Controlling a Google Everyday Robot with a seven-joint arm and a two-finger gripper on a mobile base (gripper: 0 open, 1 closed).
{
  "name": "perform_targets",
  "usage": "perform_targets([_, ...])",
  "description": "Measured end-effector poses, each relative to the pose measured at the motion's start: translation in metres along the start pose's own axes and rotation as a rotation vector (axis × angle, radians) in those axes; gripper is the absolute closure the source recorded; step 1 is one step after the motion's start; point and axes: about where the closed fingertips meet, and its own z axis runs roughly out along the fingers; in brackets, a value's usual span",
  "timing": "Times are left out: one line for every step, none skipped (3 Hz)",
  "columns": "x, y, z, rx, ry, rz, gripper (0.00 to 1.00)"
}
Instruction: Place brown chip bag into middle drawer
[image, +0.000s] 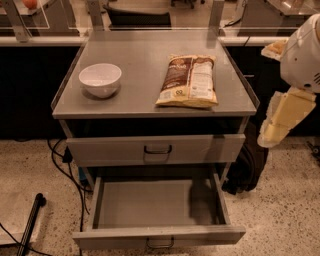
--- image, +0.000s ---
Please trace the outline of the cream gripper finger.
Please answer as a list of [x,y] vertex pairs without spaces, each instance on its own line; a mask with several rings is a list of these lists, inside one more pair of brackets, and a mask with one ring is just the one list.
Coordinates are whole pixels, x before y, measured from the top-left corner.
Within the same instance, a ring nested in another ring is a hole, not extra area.
[[276,91],[261,125],[258,145],[264,148],[278,145],[315,107],[314,93],[295,87],[291,87],[286,93]]
[[284,48],[287,45],[287,42],[287,39],[277,40],[265,46],[261,50],[261,55],[279,61],[281,59]]

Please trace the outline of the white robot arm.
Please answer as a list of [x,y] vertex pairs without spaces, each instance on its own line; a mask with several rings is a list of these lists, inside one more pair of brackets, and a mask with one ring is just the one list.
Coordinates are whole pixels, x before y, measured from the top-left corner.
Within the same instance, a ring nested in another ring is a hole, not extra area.
[[258,144],[278,145],[316,107],[320,93],[320,14],[312,15],[288,39],[263,48],[261,54],[280,62],[280,76],[290,86],[271,97]]

